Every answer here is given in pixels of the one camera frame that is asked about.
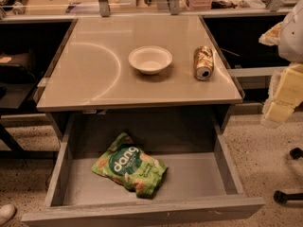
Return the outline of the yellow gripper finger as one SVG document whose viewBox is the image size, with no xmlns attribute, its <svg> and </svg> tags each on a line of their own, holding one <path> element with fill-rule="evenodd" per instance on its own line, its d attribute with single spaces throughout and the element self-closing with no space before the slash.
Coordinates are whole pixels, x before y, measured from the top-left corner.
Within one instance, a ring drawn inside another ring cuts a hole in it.
<svg viewBox="0 0 303 227">
<path fill-rule="evenodd" d="M 279 45 L 279 38 L 280 38 L 280 30 L 281 30 L 282 23 L 277 23 L 265 33 L 263 33 L 258 41 L 261 44 L 265 44 L 268 46 Z"/>
</svg>

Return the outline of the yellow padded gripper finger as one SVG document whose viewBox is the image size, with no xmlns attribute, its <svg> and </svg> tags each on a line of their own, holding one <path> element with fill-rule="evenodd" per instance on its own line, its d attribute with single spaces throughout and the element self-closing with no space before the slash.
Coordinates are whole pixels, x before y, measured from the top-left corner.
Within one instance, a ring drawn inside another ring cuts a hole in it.
<svg viewBox="0 0 303 227">
<path fill-rule="evenodd" d="M 261 124 L 277 128 L 303 102 L 303 64 L 291 63 L 271 76 L 268 98 L 262 108 Z"/>
</svg>

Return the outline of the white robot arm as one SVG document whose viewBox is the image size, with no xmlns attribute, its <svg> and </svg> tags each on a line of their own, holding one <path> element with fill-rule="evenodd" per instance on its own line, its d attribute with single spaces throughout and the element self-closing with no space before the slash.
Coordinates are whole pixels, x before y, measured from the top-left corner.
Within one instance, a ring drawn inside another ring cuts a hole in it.
<svg viewBox="0 0 303 227">
<path fill-rule="evenodd" d="M 284 20 L 263 33 L 261 44 L 276 45 L 278 55 L 290 64 L 271 76 L 268 98 L 262 108 L 261 124 L 277 128 L 303 102 L 303 0 Z"/>
</svg>

